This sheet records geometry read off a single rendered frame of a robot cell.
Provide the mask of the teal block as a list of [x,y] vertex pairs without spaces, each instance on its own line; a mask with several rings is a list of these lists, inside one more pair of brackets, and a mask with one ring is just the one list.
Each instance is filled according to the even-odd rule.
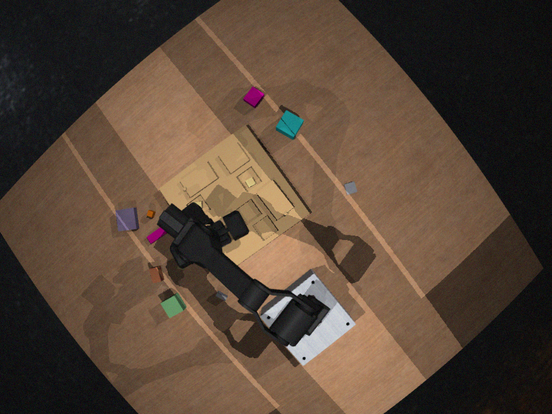
[[302,118],[286,110],[276,126],[276,131],[290,139],[294,139],[303,122],[304,120]]

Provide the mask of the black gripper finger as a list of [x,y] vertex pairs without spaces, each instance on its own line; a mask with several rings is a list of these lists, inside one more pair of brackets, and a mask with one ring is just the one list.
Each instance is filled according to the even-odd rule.
[[[221,223],[222,223],[222,221],[221,221],[221,220],[219,220],[219,221],[217,221],[217,222],[215,222],[215,223],[211,224],[211,226],[214,226],[215,224],[217,224],[217,223],[219,223],[219,222],[221,222]],[[222,224],[223,224],[223,223],[222,223]],[[224,224],[223,224],[223,226],[224,226]],[[224,227],[225,227],[225,226],[224,226]],[[230,236],[229,236],[229,238],[228,238],[228,239],[225,239],[224,241],[222,241],[222,242],[221,242],[221,243],[222,243],[222,247],[224,247],[224,246],[228,245],[228,244],[229,244],[229,243],[231,243],[231,242],[232,242],[232,239],[231,239],[231,238],[230,238]]]

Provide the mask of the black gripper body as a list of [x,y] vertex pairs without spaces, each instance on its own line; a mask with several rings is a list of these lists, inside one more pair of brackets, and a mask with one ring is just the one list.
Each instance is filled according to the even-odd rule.
[[[238,240],[245,235],[248,235],[249,229],[247,228],[241,214],[239,211],[233,211],[229,213],[228,215],[223,217],[223,220],[227,226],[225,228],[221,222],[215,224],[214,226],[207,225],[207,227],[212,230],[215,234],[216,239],[218,239],[220,242],[224,241],[225,239],[229,238],[229,233],[231,233],[234,240]],[[175,251],[173,251],[175,248],[171,245],[170,246],[170,252],[172,256],[174,257],[177,265],[180,268],[185,268],[191,265],[191,263],[184,262]]]

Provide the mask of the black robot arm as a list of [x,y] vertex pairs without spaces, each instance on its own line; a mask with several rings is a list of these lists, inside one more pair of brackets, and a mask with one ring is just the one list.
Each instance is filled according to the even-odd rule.
[[[272,339],[288,347],[296,346],[322,323],[330,311],[314,295],[296,296],[289,290],[269,289],[239,268],[222,252],[222,243],[206,225],[213,224],[202,207],[195,202],[178,209],[173,203],[159,216],[157,225],[174,240],[173,251],[186,263],[195,263],[210,271],[239,300],[239,304],[255,315],[261,330]],[[268,328],[258,314],[269,296],[293,298]]]

